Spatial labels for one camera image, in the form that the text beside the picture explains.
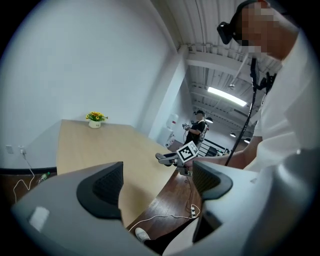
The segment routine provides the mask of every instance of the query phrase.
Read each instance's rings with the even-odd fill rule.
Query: black cable
[[[253,110],[253,107],[254,107],[254,104],[255,104],[255,101],[256,101],[256,94],[257,94],[257,89],[255,87],[253,87],[253,96],[252,96],[252,103],[251,103],[250,110],[249,110],[249,115],[248,115],[248,117],[247,117],[247,119],[245,121],[245,124],[244,124],[244,126],[242,128],[242,131],[240,132],[238,138],[235,141],[235,144],[233,146],[231,154],[229,155],[227,161],[225,162],[225,166],[227,166],[229,164],[230,159],[232,158],[232,156],[233,156],[233,154],[234,154],[234,152],[235,152],[235,150],[236,150],[236,148],[237,148],[242,136],[244,135],[244,133],[245,133],[245,131],[247,129],[247,126],[248,126],[248,123],[249,123],[249,120],[250,120],[250,117],[251,117],[251,112]]]

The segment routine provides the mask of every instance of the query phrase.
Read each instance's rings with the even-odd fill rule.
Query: light wood tabletop
[[[170,153],[130,125],[103,123],[93,129],[86,121],[62,120],[57,174],[123,162],[119,208],[123,225],[127,227],[148,208],[176,169],[159,164],[155,158],[157,152]]]

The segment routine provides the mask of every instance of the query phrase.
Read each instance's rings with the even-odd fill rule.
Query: black pants
[[[195,218],[188,220],[186,223],[176,228],[174,231],[162,235],[155,240],[146,240],[144,241],[144,245],[149,247],[151,250],[156,252],[157,254],[162,255],[167,248],[167,246],[171,243],[171,241],[180,234],[191,222],[193,222]]]

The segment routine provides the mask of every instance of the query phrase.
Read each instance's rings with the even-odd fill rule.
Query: power outlet
[[[20,150],[20,154],[25,155],[27,153],[24,146],[18,146],[18,148]]]
[[[5,145],[5,150],[7,151],[8,154],[14,153],[11,145]]]
[[[195,219],[196,218],[196,211],[194,207],[191,207],[191,218]]]

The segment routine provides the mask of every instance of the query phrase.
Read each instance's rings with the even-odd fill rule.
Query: white cable
[[[22,154],[22,155],[23,155],[24,160],[26,160],[26,163],[28,164],[29,170],[30,170],[30,172],[32,173],[33,177],[32,177],[32,179],[30,180],[29,188],[28,188],[28,186],[26,185],[26,183],[25,183],[22,179],[20,179],[20,180],[15,184],[15,186],[14,186],[14,188],[13,188],[14,203],[17,203],[17,195],[16,195],[16,192],[15,192],[15,188],[17,187],[18,183],[19,183],[19,182],[23,182],[23,184],[25,185],[26,189],[29,191],[29,190],[30,190],[30,187],[31,187],[31,182],[32,182],[32,181],[34,180],[34,178],[35,178],[35,174],[34,174],[33,171],[31,170],[32,167],[31,167],[30,163],[28,162],[28,160],[26,159],[26,155],[25,155],[25,154]]]
[[[196,206],[195,204],[192,203],[192,204],[191,204],[191,207],[192,207],[192,206],[195,206],[195,207],[199,210],[198,214],[195,216],[195,217],[197,218],[197,217],[199,216],[199,214],[200,214],[201,211],[200,211],[199,207]]]
[[[185,140],[185,139],[187,139],[186,133],[187,133],[187,130],[184,132],[184,135],[183,135],[183,142],[186,142],[186,140]]]
[[[192,218],[189,218],[189,217],[175,216],[175,215],[172,215],[172,214],[170,214],[170,215],[165,215],[165,216],[163,216],[163,215],[156,215],[156,216],[153,216],[153,217],[148,218],[148,219],[140,220],[138,223],[134,224],[134,225],[129,229],[129,232],[130,232],[136,225],[138,225],[138,224],[141,223],[141,222],[150,221],[150,220],[153,219],[154,217],[163,217],[163,218],[165,218],[165,217],[169,217],[169,216],[172,216],[172,217],[174,217],[174,218],[176,218],[176,219],[178,219],[178,218],[192,219]]]

